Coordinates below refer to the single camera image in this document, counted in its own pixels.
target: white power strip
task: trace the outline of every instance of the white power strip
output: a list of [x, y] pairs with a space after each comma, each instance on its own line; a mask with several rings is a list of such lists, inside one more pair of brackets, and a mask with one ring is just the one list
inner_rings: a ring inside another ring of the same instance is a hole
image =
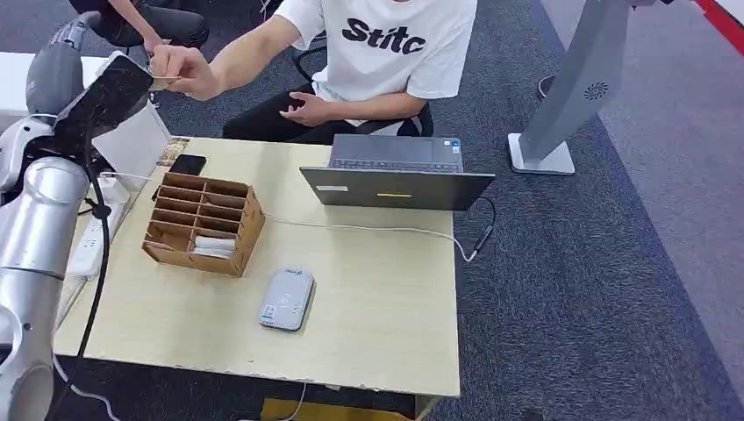
[[[104, 194], [104, 202], [111, 208], [108, 217], [109, 234], [111, 240], [118, 229], [119, 222], [124, 216], [126, 201], [129, 193], [115, 179], [99, 178], [101, 191]], [[85, 233], [77, 243], [75, 251], [68, 261], [67, 275], [93, 277], [98, 275], [101, 269], [101, 260], [104, 257], [104, 226], [99, 219], [91, 218]]]
[[[113, 239], [114, 231], [118, 222], [124, 214], [126, 203], [110, 204], [111, 214], [108, 217], [109, 233]], [[74, 276], [96, 276], [101, 269], [101, 260], [104, 257], [104, 225], [101, 221], [91, 218], [85, 233], [77, 243], [72, 258], [68, 262], [68, 275]]]

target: black text on t-shirt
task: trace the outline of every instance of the black text on t-shirt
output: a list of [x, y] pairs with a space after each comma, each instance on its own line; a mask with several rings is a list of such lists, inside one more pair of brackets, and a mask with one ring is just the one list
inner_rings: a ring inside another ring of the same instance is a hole
[[426, 44], [426, 40], [423, 38], [410, 38], [408, 26], [393, 28], [385, 33], [382, 29], [370, 30], [369, 25], [359, 19], [350, 18], [347, 22], [349, 29], [341, 31], [341, 35], [350, 41], [367, 41], [367, 45], [373, 48], [381, 48], [382, 50], [389, 48], [393, 53], [407, 55], [423, 50], [424, 44]]

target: smartphone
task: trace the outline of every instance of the smartphone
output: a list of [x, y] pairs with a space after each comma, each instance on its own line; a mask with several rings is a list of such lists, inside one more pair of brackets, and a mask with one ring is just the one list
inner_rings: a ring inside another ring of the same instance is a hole
[[[187, 155], [182, 153], [175, 159], [175, 162], [170, 167], [169, 171], [178, 174], [200, 175], [202, 174], [202, 169], [204, 169], [206, 163], [207, 159], [204, 156]], [[153, 202], [158, 198], [158, 191], [160, 191], [160, 188], [155, 190], [155, 193], [153, 194]]]

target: man's hand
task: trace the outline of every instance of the man's hand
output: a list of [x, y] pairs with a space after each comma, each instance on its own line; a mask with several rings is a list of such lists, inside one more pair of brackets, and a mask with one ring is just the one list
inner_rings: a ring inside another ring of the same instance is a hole
[[181, 76], [181, 79], [168, 86], [168, 90], [182, 92], [199, 101], [212, 99], [222, 93], [218, 78], [195, 48], [156, 46], [150, 71], [155, 77]]
[[152, 56], [155, 52], [155, 48], [157, 46], [164, 45], [165, 42], [163, 42], [160, 37], [154, 37], [154, 38], [145, 38], [145, 49], [147, 52]]
[[290, 97], [304, 101], [304, 105], [299, 108], [290, 105], [287, 111], [279, 111], [284, 118], [308, 127], [317, 127], [326, 121], [337, 119], [334, 116], [335, 103], [304, 92], [292, 92]]

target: gray card reader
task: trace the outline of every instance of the gray card reader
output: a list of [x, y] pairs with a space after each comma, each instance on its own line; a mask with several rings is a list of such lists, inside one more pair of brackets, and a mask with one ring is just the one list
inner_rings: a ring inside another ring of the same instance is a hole
[[267, 327], [298, 331], [314, 283], [312, 274], [301, 268], [280, 268], [274, 272], [259, 309], [259, 322]]

